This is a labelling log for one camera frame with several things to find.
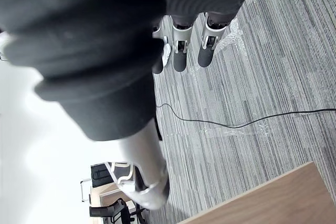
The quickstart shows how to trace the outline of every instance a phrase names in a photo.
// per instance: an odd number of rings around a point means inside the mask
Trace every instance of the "black cable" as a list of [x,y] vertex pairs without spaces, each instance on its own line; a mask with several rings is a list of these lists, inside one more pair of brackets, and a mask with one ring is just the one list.
[[216,123],[216,122],[212,122],[212,121],[205,121],[205,120],[198,120],[198,119],[184,119],[184,118],[181,118],[179,117],[174,109],[172,108],[172,106],[168,103],[163,103],[162,105],[160,106],[156,106],[157,108],[161,108],[163,106],[169,106],[171,108],[171,110],[173,111],[174,115],[182,120],[182,121],[187,121],[187,122],[201,122],[201,123],[211,123],[211,124],[216,124],[216,125],[220,125],[222,127],[226,127],[226,128],[230,128],[230,129],[238,129],[238,128],[242,128],[242,127],[245,127],[245,126],[248,126],[250,124],[253,124],[253,123],[256,123],[258,121],[261,121],[261,120],[264,120],[264,119],[267,119],[267,118],[274,118],[276,116],[282,116],[282,115],[290,115],[290,114],[309,114],[309,113],[319,113],[319,112],[324,112],[324,111],[336,111],[336,109],[320,109],[320,110],[310,110],[310,111],[291,111],[291,112],[286,112],[286,113],[280,113],[280,114],[275,114],[275,115],[269,115],[269,116],[265,116],[263,118],[260,118],[260,119],[257,119],[257,120],[254,120],[252,122],[249,122],[249,123],[246,123],[246,124],[242,124],[242,125],[239,125],[239,126],[230,126],[230,125],[226,125],[226,124],[222,124],[222,123]]

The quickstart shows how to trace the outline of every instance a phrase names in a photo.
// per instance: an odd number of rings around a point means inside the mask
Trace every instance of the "white wall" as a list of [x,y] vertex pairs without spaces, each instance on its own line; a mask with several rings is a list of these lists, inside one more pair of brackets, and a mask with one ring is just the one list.
[[79,182],[99,153],[60,105],[33,93],[40,79],[0,61],[0,222],[87,223]]

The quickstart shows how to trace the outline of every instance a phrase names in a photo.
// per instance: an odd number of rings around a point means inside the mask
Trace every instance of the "black rubber foot pad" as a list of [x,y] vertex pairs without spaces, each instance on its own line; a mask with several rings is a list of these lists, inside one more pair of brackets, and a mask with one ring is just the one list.
[[162,72],[162,70],[163,70],[163,62],[162,62],[162,58],[160,57],[158,61],[155,63],[155,65],[153,66],[152,72],[159,74]]
[[187,53],[174,53],[174,69],[177,72],[182,72],[187,66]]
[[198,64],[206,68],[212,62],[212,58],[214,56],[214,50],[211,47],[207,47],[206,49],[200,48],[200,52],[198,53]]

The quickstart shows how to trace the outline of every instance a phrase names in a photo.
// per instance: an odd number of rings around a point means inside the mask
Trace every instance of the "black fabric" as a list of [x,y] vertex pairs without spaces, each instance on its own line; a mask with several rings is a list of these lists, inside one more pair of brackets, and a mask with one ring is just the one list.
[[106,141],[155,116],[151,68],[163,42],[151,37],[153,22],[209,10],[232,19],[243,1],[0,0],[0,27],[13,39],[7,58],[44,76],[37,93],[59,101],[89,138]]

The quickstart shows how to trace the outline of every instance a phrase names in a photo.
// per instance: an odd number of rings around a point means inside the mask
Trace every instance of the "gray carpet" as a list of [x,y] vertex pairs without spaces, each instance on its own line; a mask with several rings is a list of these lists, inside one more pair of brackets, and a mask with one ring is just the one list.
[[[212,64],[197,54],[204,17],[192,33],[187,69],[170,60],[155,76],[157,104],[187,119],[239,125],[263,116],[336,107],[335,0],[246,0]],[[167,34],[170,22],[164,19]],[[183,122],[158,109],[171,195],[152,224],[177,223],[305,162],[314,161],[336,202],[334,112],[286,115],[239,130]]]

